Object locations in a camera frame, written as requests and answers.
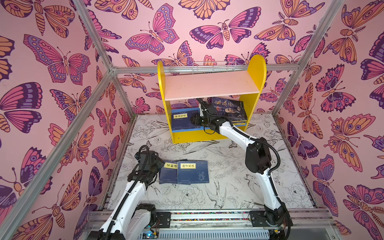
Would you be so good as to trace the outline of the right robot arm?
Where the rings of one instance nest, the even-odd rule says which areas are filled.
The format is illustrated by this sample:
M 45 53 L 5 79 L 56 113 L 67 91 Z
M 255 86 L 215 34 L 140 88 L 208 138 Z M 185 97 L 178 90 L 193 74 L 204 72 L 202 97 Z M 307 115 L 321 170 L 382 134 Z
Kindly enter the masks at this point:
M 278 151 L 266 139 L 247 134 L 236 127 L 228 117 L 217 114 L 213 105 L 201 98 L 197 100 L 201 112 L 192 117 L 192 124 L 225 136 L 245 150 L 245 165 L 256 175 L 263 194 L 266 222 L 273 227 L 285 224 L 290 228 L 292 226 L 290 213 L 279 197 L 272 176 L 272 172 L 281 164 Z

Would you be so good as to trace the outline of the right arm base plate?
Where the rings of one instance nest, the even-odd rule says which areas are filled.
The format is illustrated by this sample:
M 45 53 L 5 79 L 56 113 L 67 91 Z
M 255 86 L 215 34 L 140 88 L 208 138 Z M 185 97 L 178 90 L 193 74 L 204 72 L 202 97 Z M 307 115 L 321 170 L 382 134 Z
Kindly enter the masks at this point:
M 283 214 L 276 220 L 273 215 L 268 215 L 264 210 L 250 211 L 248 219 L 253 227 L 282 229 L 293 226 L 293 222 L 287 214 Z

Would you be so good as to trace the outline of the dark blue portrait book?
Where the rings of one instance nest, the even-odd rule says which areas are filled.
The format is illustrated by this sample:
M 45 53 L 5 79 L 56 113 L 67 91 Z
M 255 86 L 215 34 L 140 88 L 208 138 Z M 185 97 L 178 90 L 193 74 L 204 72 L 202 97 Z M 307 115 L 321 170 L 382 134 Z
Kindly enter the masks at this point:
M 246 123 L 248 120 L 242 101 L 213 97 L 211 98 L 211 104 L 216 109 L 217 115 L 227 117 L 232 122 Z

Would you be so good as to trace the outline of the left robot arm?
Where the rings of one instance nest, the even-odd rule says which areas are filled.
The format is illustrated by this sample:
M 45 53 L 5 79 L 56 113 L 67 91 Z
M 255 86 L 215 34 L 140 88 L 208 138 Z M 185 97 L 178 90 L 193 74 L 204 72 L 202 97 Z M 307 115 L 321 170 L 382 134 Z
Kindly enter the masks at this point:
M 144 228 L 156 222 L 156 208 L 140 201 L 156 182 L 165 162 L 147 145 L 139 148 L 135 159 L 138 164 L 127 178 L 118 205 L 98 231 L 89 233 L 88 240 L 137 240 Z

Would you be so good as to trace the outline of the navy book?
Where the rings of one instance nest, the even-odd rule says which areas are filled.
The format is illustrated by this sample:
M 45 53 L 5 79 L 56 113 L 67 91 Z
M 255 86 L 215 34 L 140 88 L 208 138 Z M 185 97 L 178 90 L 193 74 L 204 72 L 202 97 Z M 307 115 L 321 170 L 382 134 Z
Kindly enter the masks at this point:
M 175 109 L 171 114 L 171 127 L 172 131 L 177 132 L 190 132 L 202 130 L 202 126 L 197 126 L 192 123 L 193 116 L 200 115 L 199 108 L 188 109 Z
M 207 184 L 210 182 L 208 162 L 198 161 L 178 161 L 178 184 Z
M 159 184 L 178 183 L 178 163 L 177 161 L 165 161 L 164 166 L 159 172 Z

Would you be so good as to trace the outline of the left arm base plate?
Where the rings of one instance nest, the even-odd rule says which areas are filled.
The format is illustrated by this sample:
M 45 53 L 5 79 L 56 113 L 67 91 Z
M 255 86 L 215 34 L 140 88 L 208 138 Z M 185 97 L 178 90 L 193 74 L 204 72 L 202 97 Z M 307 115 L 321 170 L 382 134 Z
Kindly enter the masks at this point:
M 150 223 L 150 228 L 169 229 L 171 226 L 171 212 L 156 212 L 154 220 Z

